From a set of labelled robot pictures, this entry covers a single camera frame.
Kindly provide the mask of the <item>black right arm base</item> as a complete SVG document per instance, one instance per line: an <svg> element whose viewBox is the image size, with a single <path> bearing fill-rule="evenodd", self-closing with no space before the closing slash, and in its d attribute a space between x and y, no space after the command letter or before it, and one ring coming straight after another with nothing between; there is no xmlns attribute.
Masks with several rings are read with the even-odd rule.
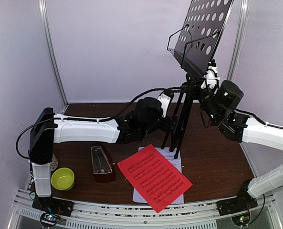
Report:
<svg viewBox="0 0 283 229"><path fill-rule="evenodd" d="M236 197L220 200L216 203L220 216L234 214L255 208L258 203L246 191L239 192Z"/></svg>

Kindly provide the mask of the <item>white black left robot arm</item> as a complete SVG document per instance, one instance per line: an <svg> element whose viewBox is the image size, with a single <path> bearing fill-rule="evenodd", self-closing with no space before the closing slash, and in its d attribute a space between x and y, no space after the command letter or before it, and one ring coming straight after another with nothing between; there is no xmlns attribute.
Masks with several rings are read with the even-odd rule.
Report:
<svg viewBox="0 0 283 229"><path fill-rule="evenodd" d="M170 98L146 97L124 117L87 118L54 113L45 108L30 132L28 152L38 203L47 212L57 208L52 198L50 164L53 145L63 142L129 144L141 142L156 130L171 132L177 118L167 115Z"/></svg>

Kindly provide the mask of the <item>black perforated music stand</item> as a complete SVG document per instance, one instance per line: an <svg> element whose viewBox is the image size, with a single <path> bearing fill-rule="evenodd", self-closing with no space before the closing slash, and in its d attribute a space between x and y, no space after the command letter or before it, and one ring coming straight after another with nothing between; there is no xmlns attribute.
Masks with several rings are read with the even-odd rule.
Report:
<svg viewBox="0 0 283 229"><path fill-rule="evenodd" d="M179 94L174 115L179 115L177 127L173 133L167 133L162 147L167 139L171 139L169 150L178 158L183 138L187 129L190 112L194 101L193 82L204 80L209 66L216 66L214 54L221 40L224 28L229 18L233 1L231 0L193 0L181 29L170 35L178 35L174 48L167 50L186 72L183 91Z"/></svg>

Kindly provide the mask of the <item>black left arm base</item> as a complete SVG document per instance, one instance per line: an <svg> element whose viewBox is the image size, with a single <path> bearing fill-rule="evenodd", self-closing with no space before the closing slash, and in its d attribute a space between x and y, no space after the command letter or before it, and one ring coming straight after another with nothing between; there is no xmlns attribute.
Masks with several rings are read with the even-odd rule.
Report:
<svg viewBox="0 0 283 229"><path fill-rule="evenodd" d="M57 199L53 197L35 197L35 200L32 204L32 207L35 209L66 217L71 216L73 206L74 203L72 201Z"/></svg>

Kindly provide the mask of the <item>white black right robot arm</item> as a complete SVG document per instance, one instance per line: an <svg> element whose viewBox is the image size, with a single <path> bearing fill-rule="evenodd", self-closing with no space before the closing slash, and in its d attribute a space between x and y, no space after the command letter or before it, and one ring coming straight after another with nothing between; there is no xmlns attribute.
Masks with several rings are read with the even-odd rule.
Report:
<svg viewBox="0 0 283 229"><path fill-rule="evenodd" d="M210 125L228 139L238 143L252 143L283 151L283 126L262 121L255 114L237 109L244 96L233 82L225 80L220 86L211 86L206 80L195 82L193 93ZM252 198L283 186L283 163L268 173L247 182L247 187L233 200L236 210L244 210Z"/></svg>

